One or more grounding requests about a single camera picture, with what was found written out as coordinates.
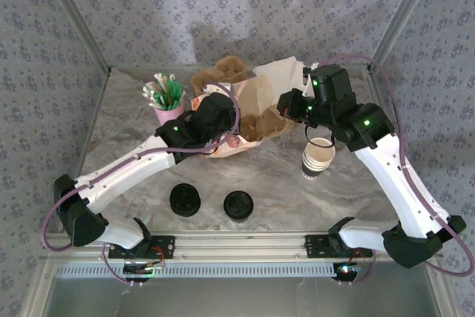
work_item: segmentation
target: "pink cup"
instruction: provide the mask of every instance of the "pink cup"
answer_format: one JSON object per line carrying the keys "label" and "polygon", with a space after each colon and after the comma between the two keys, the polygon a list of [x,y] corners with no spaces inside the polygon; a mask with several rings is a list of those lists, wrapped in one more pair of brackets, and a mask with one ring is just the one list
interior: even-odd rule
{"label": "pink cup", "polygon": [[162,111],[157,107],[153,107],[153,109],[155,110],[160,125],[163,125],[169,120],[177,119],[181,114],[185,113],[185,102],[182,101],[179,107],[170,111]]}

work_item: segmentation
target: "metal base plate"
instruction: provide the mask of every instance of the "metal base plate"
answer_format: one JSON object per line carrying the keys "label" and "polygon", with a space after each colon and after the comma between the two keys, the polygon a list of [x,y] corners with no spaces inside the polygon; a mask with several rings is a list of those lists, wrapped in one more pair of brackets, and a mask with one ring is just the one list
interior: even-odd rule
{"label": "metal base plate", "polygon": [[[175,237],[173,235],[152,235],[150,247],[158,246],[163,251],[164,259],[172,259],[175,247]],[[136,256],[130,250],[122,248],[120,245],[111,244],[109,249],[109,259],[150,259],[160,260],[160,252],[149,249],[143,256]]]}
{"label": "metal base plate", "polygon": [[[339,254],[336,254],[335,251],[330,246],[328,239],[328,234],[322,235],[306,235],[305,236],[305,249],[307,250],[308,258],[348,258],[350,259],[353,256],[352,250],[344,250]],[[371,249],[358,249],[361,251],[361,254],[355,256],[355,258],[371,258],[373,257],[373,252]]]}

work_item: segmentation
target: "paper cup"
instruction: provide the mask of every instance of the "paper cup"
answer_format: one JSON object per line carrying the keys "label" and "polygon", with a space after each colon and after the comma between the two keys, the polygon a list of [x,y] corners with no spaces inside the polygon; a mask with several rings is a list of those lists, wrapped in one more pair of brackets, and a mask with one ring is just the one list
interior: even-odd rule
{"label": "paper cup", "polygon": [[153,107],[153,109],[157,115],[160,125],[163,125],[169,120],[177,119],[181,114],[185,113],[185,102],[182,101],[180,106],[170,111],[162,111],[157,107]]}
{"label": "paper cup", "polygon": [[[315,137],[310,140],[320,146],[331,146],[332,142],[323,137]],[[305,147],[302,155],[302,173],[305,178],[314,180],[325,170],[335,157],[335,146],[331,148],[319,148],[310,143]]]}

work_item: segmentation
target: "black bracket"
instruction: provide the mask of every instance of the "black bracket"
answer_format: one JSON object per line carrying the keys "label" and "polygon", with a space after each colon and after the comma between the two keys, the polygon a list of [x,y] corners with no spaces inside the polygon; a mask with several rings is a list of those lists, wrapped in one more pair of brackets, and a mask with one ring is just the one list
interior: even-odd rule
{"label": "black bracket", "polygon": [[[125,280],[133,282],[146,282],[154,274],[154,269],[147,269],[147,264],[125,264],[122,269]],[[140,277],[130,277],[127,275],[141,275]]]}
{"label": "black bracket", "polygon": [[[330,235],[320,234],[320,235],[306,235],[305,236],[305,249],[307,250],[308,259],[315,258],[347,258],[351,259],[353,256],[353,249],[343,250],[340,249],[336,251],[330,245]],[[361,251],[361,254],[365,258],[371,258],[373,256],[373,251],[371,249],[358,249]]]}
{"label": "black bracket", "polygon": [[120,245],[111,244],[109,249],[110,259],[149,259],[160,260],[162,258],[160,251],[152,249],[158,246],[163,251],[164,259],[172,259],[175,249],[175,237],[173,235],[152,235],[149,238],[148,249],[141,254],[137,254],[134,251],[124,249]]}
{"label": "black bracket", "polygon": [[358,267],[357,263],[335,263],[333,264],[333,270],[336,273],[336,276],[332,278],[333,280],[352,282],[361,268]]}

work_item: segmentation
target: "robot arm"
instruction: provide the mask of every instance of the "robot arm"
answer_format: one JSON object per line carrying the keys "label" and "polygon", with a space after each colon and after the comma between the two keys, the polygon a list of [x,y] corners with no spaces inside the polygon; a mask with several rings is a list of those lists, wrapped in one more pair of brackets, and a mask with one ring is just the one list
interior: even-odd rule
{"label": "robot arm", "polygon": [[133,222],[121,218],[106,219],[101,211],[117,196],[150,175],[187,157],[206,152],[209,143],[238,127],[238,120],[232,100],[220,93],[212,93],[201,102],[197,111],[168,121],[140,146],[106,167],[75,181],[67,175],[57,179],[54,183],[56,202],[68,192],[77,191],[58,208],[59,218],[72,245],[84,246],[99,240],[133,249],[137,256],[144,253],[151,236],[142,221],[138,218]]}
{"label": "robot arm", "polygon": [[[331,130],[368,167],[396,210],[399,221],[364,222],[345,218],[330,232],[330,244],[336,251],[367,248],[386,251],[404,267],[413,267],[437,253],[451,236],[422,205],[404,178],[400,167],[399,138],[394,127],[375,104],[356,102],[348,73],[337,65],[305,68],[306,90],[285,93],[278,103],[281,115],[316,128]],[[465,222],[450,216],[425,188],[406,158],[406,168],[417,188],[438,218],[460,233]]]}

